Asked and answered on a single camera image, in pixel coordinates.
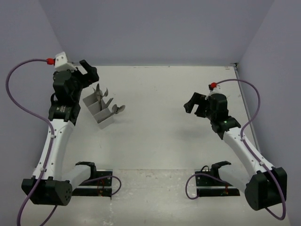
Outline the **steel knife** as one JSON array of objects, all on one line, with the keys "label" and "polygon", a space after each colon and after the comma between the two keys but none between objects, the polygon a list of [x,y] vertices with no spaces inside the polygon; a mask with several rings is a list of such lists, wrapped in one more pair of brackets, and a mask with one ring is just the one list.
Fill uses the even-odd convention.
[{"label": "steel knife", "polygon": [[100,90],[100,85],[99,83],[96,85],[96,89],[94,89],[95,92],[95,97],[97,99],[97,101],[101,101],[102,97],[103,97],[103,93]]},{"label": "steel knife", "polygon": [[103,98],[102,91],[97,91],[96,92],[96,98],[97,98],[97,101],[98,101],[98,104],[99,104],[99,108],[100,108],[100,111],[101,111],[102,110],[102,98]]},{"label": "steel knife", "polygon": [[109,105],[111,104],[112,100],[113,100],[113,98],[110,98],[110,99],[107,101],[107,103],[105,104],[104,108],[108,108]]}]

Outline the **large steel spoon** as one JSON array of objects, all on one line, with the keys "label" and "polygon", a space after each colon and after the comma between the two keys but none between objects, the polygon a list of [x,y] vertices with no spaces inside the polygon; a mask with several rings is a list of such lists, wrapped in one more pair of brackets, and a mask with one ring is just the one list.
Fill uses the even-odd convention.
[{"label": "large steel spoon", "polygon": [[116,110],[116,114],[121,113],[122,111],[124,111],[125,107],[126,107],[125,105],[122,105],[122,106],[118,107],[117,110]]}]

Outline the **crosswise steel spoon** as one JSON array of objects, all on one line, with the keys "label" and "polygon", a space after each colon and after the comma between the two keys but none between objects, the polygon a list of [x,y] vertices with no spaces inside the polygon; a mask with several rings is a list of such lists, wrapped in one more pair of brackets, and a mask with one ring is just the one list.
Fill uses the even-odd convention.
[{"label": "crosswise steel spoon", "polygon": [[106,119],[112,117],[113,115],[115,115],[115,114],[117,113],[117,110],[118,110],[118,107],[117,107],[116,104],[114,104],[113,107],[112,107],[112,109],[111,109],[111,113],[110,113],[108,116],[106,116],[106,117],[100,119],[100,120],[98,121],[98,123],[101,123],[101,122],[103,122],[104,120],[106,120]]}]

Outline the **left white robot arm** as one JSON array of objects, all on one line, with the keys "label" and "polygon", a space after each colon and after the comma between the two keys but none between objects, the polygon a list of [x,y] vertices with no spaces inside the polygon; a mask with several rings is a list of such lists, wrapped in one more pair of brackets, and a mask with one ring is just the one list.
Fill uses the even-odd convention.
[{"label": "left white robot arm", "polygon": [[66,147],[80,112],[81,92],[99,81],[95,67],[86,60],[79,63],[86,74],[79,69],[56,70],[53,74],[54,93],[50,98],[47,139],[32,177],[24,179],[21,185],[24,193],[36,205],[66,206],[79,185],[84,182],[93,185],[98,179],[93,162],[80,161],[70,172],[62,173]]}]

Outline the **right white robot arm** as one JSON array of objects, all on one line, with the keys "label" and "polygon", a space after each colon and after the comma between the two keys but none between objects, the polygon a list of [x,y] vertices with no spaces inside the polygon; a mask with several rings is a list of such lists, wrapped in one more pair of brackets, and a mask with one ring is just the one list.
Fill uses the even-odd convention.
[{"label": "right white robot arm", "polygon": [[235,153],[247,171],[242,176],[234,170],[233,164],[221,161],[212,164],[210,171],[200,176],[209,177],[215,185],[229,184],[244,193],[253,210],[267,209],[276,204],[285,204],[287,173],[282,167],[276,168],[251,144],[239,122],[229,115],[227,98],[215,93],[209,96],[194,93],[184,104],[187,113],[197,106],[195,115],[207,118],[212,130]]}]

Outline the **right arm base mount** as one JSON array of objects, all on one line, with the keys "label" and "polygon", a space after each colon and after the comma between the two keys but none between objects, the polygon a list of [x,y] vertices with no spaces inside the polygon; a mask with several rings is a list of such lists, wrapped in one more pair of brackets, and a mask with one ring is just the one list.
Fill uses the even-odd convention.
[{"label": "right arm base mount", "polygon": [[[185,184],[185,194],[188,199],[195,200],[199,197],[229,197],[240,196],[240,192],[233,185],[226,181],[221,180],[219,169],[223,166],[231,165],[228,161],[221,161],[211,165],[203,166],[199,171],[195,171]],[[195,179],[196,182],[196,195],[191,197],[188,194],[189,182]]]}]

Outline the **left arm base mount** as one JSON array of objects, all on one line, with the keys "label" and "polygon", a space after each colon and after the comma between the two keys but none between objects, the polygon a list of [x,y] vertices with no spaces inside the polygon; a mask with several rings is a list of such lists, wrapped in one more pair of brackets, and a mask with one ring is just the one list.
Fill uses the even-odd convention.
[{"label": "left arm base mount", "polygon": [[[97,169],[95,163],[80,161],[75,164],[86,165],[90,168],[90,178],[82,182],[72,192],[72,196],[87,196],[87,197],[112,197],[118,193],[122,187],[121,180],[113,175],[112,169]],[[117,180],[119,186],[114,192],[112,190],[112,181]]]}]

